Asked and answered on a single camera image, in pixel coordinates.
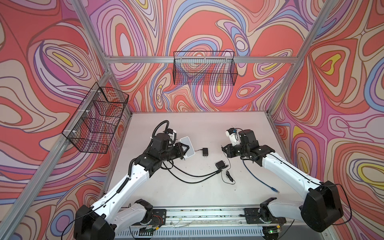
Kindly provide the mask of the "white square router box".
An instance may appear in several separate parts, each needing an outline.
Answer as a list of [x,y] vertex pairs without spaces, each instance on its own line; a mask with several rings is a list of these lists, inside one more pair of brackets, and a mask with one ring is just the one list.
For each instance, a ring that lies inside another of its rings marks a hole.
[[195,149],[189,137],[181,138],[180,143],[182,144],[184,158],[190,158],[195,155]]

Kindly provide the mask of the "black power adapter with cord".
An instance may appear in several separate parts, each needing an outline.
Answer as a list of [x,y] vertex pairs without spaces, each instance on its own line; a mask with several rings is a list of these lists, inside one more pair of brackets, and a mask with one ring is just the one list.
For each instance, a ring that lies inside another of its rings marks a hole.
[[227,161],[226,162],[223,161],[223,164],[219,164],[220,167],[218,168],[218,170],[221,170],[222,181],[227,185],[233,186],[236,184],[236,181],[230,174],[230,169],[232,168],[232,164],[228,157],[228,154],[226,152],[223,152],[223,155],[225,156]]

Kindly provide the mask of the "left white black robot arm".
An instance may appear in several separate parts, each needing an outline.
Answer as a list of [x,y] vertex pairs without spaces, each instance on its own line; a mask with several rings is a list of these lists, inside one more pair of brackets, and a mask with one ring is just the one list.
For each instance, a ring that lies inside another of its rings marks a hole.
[[160,122],[152,133],[148,147],[130,161],[128,173],[90,207],[83,205],[77,210],[74,239],[113,240],[134,224],[151,222],[153,206],[147,201],[137,200],[125,210],[122,207],[162,167],[163,162],[184,158],[189,146],[176,139],[176,132],[169,129],[169,121]]

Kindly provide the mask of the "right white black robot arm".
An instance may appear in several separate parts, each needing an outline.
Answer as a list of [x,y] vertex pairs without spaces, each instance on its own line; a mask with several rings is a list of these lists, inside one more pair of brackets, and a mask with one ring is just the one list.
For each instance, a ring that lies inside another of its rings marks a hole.
[[227,158],[239,157],[263,167],[288,184],[301,197],[301,201],[280,201],[269,198],[260,204],[257,217],[263,223],[277,218],[289,218],[306,223],[316,232],[323,232],[344,215],[336,184],[322,182],[299,170],[274,149],[260,145],[252,130],[230,128],[226,130],[230,144],[222,147]]

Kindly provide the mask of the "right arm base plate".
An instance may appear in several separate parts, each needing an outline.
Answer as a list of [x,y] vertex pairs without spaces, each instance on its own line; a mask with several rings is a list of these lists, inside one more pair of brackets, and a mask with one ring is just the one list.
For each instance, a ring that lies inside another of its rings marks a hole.
[[273,217],[268,210],[263,208],[245,208],[241,217],[246,218],[247,224],[284,225],[287,222],[286,218]]

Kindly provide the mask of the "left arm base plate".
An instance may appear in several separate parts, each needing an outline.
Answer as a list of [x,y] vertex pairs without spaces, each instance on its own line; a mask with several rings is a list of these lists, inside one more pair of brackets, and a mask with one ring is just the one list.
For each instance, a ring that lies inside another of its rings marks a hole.
[[146,216],[141,222],[133,224],[133,226],[150,226],[152,228],[161,227],[166,223],[167,210],[154,209],[152,214]]

